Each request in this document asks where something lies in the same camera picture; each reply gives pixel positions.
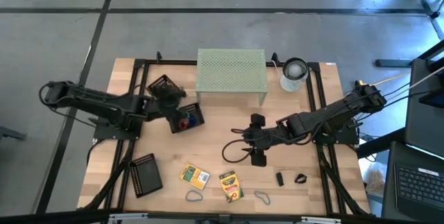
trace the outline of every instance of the laptop keyboard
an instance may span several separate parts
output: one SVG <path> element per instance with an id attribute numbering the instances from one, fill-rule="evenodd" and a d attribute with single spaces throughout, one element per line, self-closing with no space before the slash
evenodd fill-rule
<path id="1" fill-rule="evenodd" d="M 398 196 L 444 209 L 444 178 L 397 165 Z"/>

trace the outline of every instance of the metal mesh platform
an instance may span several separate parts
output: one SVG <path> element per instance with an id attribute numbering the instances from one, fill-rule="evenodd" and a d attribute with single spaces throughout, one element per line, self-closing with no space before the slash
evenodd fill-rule
<path id="1" fill-rule="evenodd" d="M 264 50 L 199 49 L 196 93 L 259 93 L 261 105 L 268 92 Z"/>

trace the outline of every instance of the wooden tabletop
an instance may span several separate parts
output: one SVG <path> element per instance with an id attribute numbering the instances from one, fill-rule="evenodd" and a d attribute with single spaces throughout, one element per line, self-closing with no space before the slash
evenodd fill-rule
<path id="1" fill-rule="evenodd" d="M 108 92 L 123 94 L 128 91 L 134 59 L 118 58 L 111 74 Z M 320 63 L 321 75 L 327 103 L 343 98 L 338 70 L 333 63 Z M 183 105 L 196 102 L 196 66 L 193 65 L 150 65 L 148 82 L 166 74 L 179 86 L 183 86 L 188 97 Z M 200 107 L 205 118 L 202 126 L 181 133 L 172 134 L 165 119 L 144 123 L 140 139 L 135 144 L 133 159 L 154 153 L 160 170 L 163 189 L 141 198 L 135 197 L 133 182 L 128 181 L 123 209 L 141 212 L 199 212 L 232 214 L 325 214 L 325 203 L 319 172 L 318 158 L 314 144 L 305 146 L 274 146 L 266 151 L 268 165 L 264 168 L 252 166 L 250 159 L 238 164 L 223 161 L 221 150 L 225 144 L 239 135 L 231 128 L 247 128 L 252 113 L 266 117 L 266 127 L 275 127 L 275 121 L 296 112 L 309 112 L 307 87 L 297 92 L 286 92 L 280 87 L 280 74 L 275 68 L 267 68 L 268 95 L 259 107 L 256 94 L 203 94 Z M 316 79 L 313 78 L 317 108 L 320 107 Z M 226 150 L 229 160 L 245 155 L 241 148 L 248 145 L 241 142 Z M 364 184 L 361 179 L 356 153 L 345 145 L 336 145 L 336 156 L 341 181 L 359 206 L 369 211 Z M 105 141 L 91 154 L 85 174 L 78 206 L 89 203 L 110 176 L 116 141 Z M 210 179 L 201 193 L 203 200 L 196 203 L 185 201 L 185 194 L 194 188 L 179 179 L 186 163 L 210 173 Z M 227 203 L 219 175 L 235 171 L 241 181 L 245 196 Z M 279 187 L 275 174 L 282 172 L 284 186 Z M 307 175 L 307 183 L 295 184 L 297 174 Z M 330 185 L 333 209 L 338 211 L 336 192 Z M 112 207 L 117 205 L 120 181 L 114 188 Z M 265 205 L 253 194 L 260 190 L 271 199 Z"/>

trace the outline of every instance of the yellow crayon box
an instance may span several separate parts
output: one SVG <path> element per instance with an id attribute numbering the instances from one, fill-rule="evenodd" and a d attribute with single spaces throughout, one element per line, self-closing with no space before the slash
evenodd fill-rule
<path id="1" fill-rule="evenodd" d="M 180 174 L 180 179 L 188 182 L 200 190 L 203 190 L 209 178 L 209 173 L 204 172 L 190 164 L 185 165 L 185 169 Z"/>
<path id="2" fill-rule="evenodd" d="M 219 180 L 221 181 L 223 192 L 229 203 L 244 196 L 241 185 L 239 184 L 239 179 L 237 179 L 234 171 L 220 175 Z"/>

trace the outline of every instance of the gray floor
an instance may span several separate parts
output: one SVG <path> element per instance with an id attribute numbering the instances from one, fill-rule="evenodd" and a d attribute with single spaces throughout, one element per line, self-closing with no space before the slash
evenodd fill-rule
<path id="1" fill-rule="evenodd" d="M 0 0 L 0 7 L 101 7 L 103 0 Z M 113 8 L 421 8 L 419 0 L 112 0 Z M 28 139 L 0 143 L 0 215 L 33 211 L 53 154 L 62 117 L 45 109 L 38 89 L 50 80 L 77 80 L 97 14 L 0 15 L 0 125 Z M 257 48 L 282 60 L 336 62 L 343 91 L 407 72 L 377 69 L 377 58 L 413 59 L 438 42 L 424 15 L 137 14 L 108 15 L 87 86 L 104 90 L 115 58 L 194 59 L 198 48 Z M 408 76 L 379 88 L 389 92 Z M 364 121 L 361 130 L 383 135 L 404 125 L 406 101 Z M 85 119 L 86 114 L 78 114 Z M 49 211 L 76 207 L 92 129 L 75 123 Z M 378 155 L 386 161 L 386 154 Z"/>

